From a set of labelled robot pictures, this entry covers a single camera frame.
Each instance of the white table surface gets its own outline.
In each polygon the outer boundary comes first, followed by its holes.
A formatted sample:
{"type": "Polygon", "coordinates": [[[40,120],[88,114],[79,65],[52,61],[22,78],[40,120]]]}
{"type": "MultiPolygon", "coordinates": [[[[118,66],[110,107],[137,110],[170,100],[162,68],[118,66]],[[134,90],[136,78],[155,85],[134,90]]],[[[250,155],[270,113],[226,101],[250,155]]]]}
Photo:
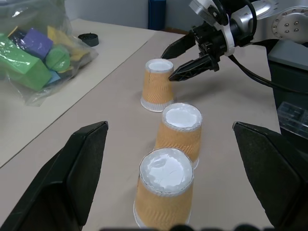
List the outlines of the white table surface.
{"type": "Polygon", "coordinates": [[[61,91],[40,107],[25,106],[9,83],[0,84],[0,168],[44,129],[106,78],[155,33],[151,30],[95,23],[72,22],[73,34],[96,33],[99,56],[82,69],[61,91]]]}
{"type": "MultiPolygon", "coordinates": [[[[0,169],[0,225],[40,168],[65,145],[74,131],[107,120],[109,131],[100,181],[83,230],[137,226],[133,202],[138,166],[154,147],[161,119],[159,113],[149,112],[140,104],[144,65],[159,57],[167,45],[180,37],[157,32],[0,169]]],[[[264,48],[236,49],[235,56],[247,68],[270,79],[264,48]]],[[[172,62],[178,67],[197,57],[198,48],[193,47],[172,62]]],[[[242,121],[279,132],[273,91],[249,79],[227,57],[222,57],[219,64],[218,72],[207,71],[174,84],[178,101],[195,105],[204,117],[190,224],[195,229],[227,230],[239,223],[269,226],[245,174],[232,125],[234,121],[242,121]]]]}

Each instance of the clear plastic bag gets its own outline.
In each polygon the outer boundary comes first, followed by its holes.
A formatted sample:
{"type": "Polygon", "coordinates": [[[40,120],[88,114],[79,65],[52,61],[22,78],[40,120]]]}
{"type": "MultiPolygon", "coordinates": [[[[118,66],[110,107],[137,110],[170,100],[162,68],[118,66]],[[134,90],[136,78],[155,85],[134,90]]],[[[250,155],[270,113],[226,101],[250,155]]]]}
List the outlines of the clear plastic bag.
{"type": "Polygon", "coordinates": [[[97,52],[71,34],[64,0],[0,0],[0,75],[38,105],[97,52]]]}

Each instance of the upside-down paper cup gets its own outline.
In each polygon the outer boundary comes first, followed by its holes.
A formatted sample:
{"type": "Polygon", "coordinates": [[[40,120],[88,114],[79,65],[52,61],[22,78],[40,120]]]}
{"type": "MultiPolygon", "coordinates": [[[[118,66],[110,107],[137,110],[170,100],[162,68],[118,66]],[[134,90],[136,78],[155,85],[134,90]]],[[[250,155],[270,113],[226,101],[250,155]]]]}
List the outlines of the upside-down paper cup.
{"type": "Polygon", "coordinates": [[[152,112],[162,112],[173,103],[173,92],[169,77],[173,63],[166,59],[152,59],[145,65],[142,106],[152,112]]]}
{"type": "Polygon", "coordinates": [[[199,163],[202,115],[187,103],[174,103],[162,113],[155,149],[178,148],[192,161],[195,169],[199,163]]]}
{"type": "Polygon", "coordinates": [[[188,223],[192,189],[192,163],[181,150],[163,148],[145,156],[134,203],[139,227],[169,230],[188,223]]]}

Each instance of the robotic arm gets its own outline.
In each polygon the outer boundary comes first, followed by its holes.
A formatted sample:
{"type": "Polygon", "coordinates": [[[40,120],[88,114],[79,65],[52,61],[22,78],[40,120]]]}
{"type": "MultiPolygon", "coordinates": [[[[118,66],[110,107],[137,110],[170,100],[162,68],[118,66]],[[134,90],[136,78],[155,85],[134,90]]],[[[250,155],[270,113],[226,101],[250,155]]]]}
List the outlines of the robotic arm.
{"type": "MultiPolygon", "coordinates": [[[[218,71],[222,55],[228,56],[254,79],[256,75],[233,56],[236,46],[260,44],[268,39],[288,39],[299,44],[308,42],[307,0],[192,0],[190,7],[205,22],[172,43],[162,58],[176,58],[196,42],[199,58],[180,66],[170,76],[170,81],[187,80],[206,70],[218,71]]],[[[273,87],[273,83],[269,84],[261,77],[254,80],[273,87]]],[[[281,86],[277,88],[294,92],[281,86]]]]}

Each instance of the white wall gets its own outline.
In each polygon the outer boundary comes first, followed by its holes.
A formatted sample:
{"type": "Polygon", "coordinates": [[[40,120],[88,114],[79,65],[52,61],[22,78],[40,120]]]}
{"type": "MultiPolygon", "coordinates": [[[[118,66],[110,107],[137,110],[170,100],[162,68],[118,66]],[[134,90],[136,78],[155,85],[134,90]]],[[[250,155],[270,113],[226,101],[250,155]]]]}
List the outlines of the white wall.
{"type": "MultiPolygon", "coordinates": [[[[202,23],[189,7],[191,0],[167,0],[166,27],[190,30],[202,23]]],[[[148,0],[66,0],[67,15],[71,20],[111,23],[147,28],[148,0]]]]}

